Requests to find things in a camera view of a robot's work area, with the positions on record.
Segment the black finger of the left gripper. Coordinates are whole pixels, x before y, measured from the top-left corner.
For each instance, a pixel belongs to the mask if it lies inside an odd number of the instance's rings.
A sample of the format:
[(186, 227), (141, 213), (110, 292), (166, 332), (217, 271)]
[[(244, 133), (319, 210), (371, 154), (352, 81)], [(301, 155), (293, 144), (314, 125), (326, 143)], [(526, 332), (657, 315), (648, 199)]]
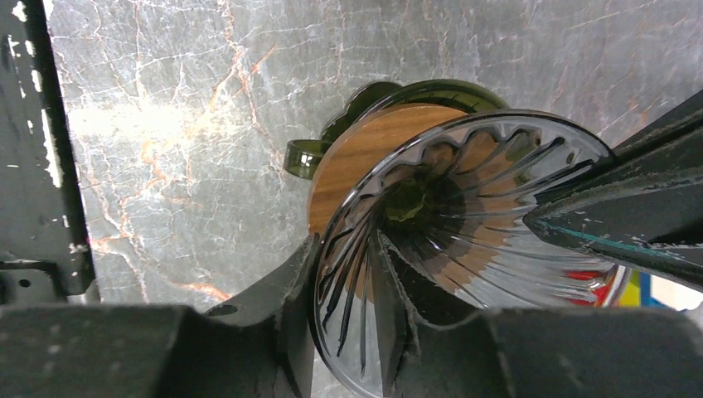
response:
[(614, 149), (613, 163), (538, 197), (540, 239), (702, 289), (702, 94)]

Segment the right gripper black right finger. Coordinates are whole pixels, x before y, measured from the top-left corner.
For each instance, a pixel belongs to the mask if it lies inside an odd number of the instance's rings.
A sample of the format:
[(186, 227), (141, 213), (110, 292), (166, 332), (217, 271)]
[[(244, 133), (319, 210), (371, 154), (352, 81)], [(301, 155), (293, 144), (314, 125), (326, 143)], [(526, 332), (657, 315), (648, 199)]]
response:
[(384, 397), (699, 397), (702, 332), (663, 308), (472, 310), (449, 294), (418, 308), (383, 238)]

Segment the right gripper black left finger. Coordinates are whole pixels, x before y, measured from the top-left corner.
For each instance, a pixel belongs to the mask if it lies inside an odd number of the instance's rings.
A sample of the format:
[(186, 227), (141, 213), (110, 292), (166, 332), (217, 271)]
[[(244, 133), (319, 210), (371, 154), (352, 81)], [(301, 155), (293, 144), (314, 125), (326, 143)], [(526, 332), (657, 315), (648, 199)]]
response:
[(186, 305), (4, 305), (4, 397), (308, 397), (319, 239), (201, 313)]

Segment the grey ribbed dripper cone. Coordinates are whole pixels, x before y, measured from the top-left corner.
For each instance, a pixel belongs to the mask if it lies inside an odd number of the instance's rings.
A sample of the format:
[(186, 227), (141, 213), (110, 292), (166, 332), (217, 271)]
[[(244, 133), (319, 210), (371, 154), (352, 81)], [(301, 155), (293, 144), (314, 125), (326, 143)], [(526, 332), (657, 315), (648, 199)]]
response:
[(322, 231), (312, 332), (329, 371), (387, 397), (422, 326), (492, 308), (610, 307), (630, 272), (540, 240), (537, 197), (613, 158), (553, 114), (508, 109), (426, 129), (378, 161)]

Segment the green glass dripper cup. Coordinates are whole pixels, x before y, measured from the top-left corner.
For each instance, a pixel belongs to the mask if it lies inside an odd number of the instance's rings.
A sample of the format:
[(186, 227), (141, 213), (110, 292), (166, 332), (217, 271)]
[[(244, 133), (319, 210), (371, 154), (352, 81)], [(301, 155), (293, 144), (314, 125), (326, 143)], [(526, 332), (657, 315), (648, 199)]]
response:
[(343, 111), (323, 127), (319, 138), (288, 141), (284, 170), (312, 179), (325, 153), (349, 127), (374, 112), (401, 104), (435, 104), (470, 114), (509, 107), (490, 90), (464, 80), (433, 79), (409, 85), (372, 82), (351, 96)]

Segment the colourful toy block stack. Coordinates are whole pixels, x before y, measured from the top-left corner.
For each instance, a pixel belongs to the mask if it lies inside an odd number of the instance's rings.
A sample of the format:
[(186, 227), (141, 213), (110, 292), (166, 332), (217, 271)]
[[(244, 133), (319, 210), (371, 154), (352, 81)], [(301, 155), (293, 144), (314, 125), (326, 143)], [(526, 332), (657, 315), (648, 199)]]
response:
[(615, 304), (620, 307), (670, 308), (688, 311), (702, 304), (702, 293), (668, 279), (631, 271)]

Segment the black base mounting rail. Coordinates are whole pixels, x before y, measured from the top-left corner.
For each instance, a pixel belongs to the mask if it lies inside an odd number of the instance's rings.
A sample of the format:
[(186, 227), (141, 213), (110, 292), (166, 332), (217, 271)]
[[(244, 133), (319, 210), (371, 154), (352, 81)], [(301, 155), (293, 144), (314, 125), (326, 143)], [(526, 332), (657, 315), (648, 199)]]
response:
[(41, 1), (1, 4), (1, 301), (100, 301)]

